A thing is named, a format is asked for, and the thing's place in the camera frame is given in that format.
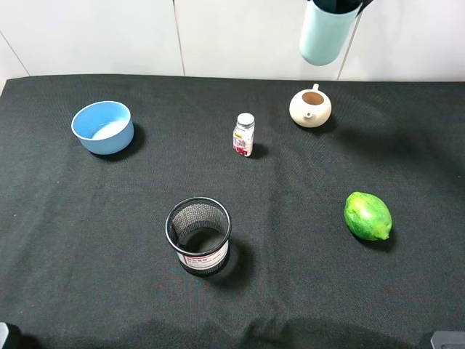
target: mesh pen holder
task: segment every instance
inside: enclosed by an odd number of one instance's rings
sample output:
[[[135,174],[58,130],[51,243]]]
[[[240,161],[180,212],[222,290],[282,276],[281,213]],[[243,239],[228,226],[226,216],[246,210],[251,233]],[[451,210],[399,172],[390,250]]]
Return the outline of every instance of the mesh pen holder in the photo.
[[[181,266],[194,276],[218,273],[230,256],[230,215],[212,198],[189,198],[176,205],[166,219],[166,238]]]

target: bowl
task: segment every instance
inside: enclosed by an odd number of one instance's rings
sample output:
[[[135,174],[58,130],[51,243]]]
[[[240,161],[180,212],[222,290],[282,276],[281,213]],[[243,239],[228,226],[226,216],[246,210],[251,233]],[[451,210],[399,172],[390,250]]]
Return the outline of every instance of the bowl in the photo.
[[[124,104],[110,100],[82,108],[71,129],[88,151],[99,155],[122,151],[134,136],[131,112]]]

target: white tile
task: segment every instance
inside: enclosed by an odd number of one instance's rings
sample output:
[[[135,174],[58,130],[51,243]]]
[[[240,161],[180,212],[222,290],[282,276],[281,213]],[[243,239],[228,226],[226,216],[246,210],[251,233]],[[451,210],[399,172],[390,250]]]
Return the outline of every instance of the white tile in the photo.
[[[3,32],[31,75],[182,75],[172,0],[0,0]]]
[[[347,44],[335,62],[323,67],[310,65],[300,55],[305,0],[175,3],[188,76],[309,80],[338,76]]]
[[[462,0],[375,0],[341,80],[464,81]]]
[[[0,83],[2,80],[20,78],[27,75],[28,73],[21,65],[21,62],[0,34]]]

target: white teapot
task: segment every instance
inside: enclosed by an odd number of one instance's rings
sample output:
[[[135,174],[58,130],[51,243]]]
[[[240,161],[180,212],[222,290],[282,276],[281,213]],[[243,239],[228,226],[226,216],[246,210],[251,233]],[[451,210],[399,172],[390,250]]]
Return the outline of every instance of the white teapot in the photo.
[[[318,87],[315,84],[313,89],[305,89],[292,98],[289,113],[300,126],[321,126],[331,115],[331,101],[327,95],[318,91]]]

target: mint green cup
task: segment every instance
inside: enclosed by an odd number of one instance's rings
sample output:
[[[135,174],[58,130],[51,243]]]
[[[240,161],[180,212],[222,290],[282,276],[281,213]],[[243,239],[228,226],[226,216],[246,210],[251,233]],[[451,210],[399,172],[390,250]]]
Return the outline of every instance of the mint green cup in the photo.
[[[314,2],[307,2],[304,26],[300,37],[300,53],[312,65],[327,65],[338,56],[351,24],[362,4],[351,12],[326,12]]]

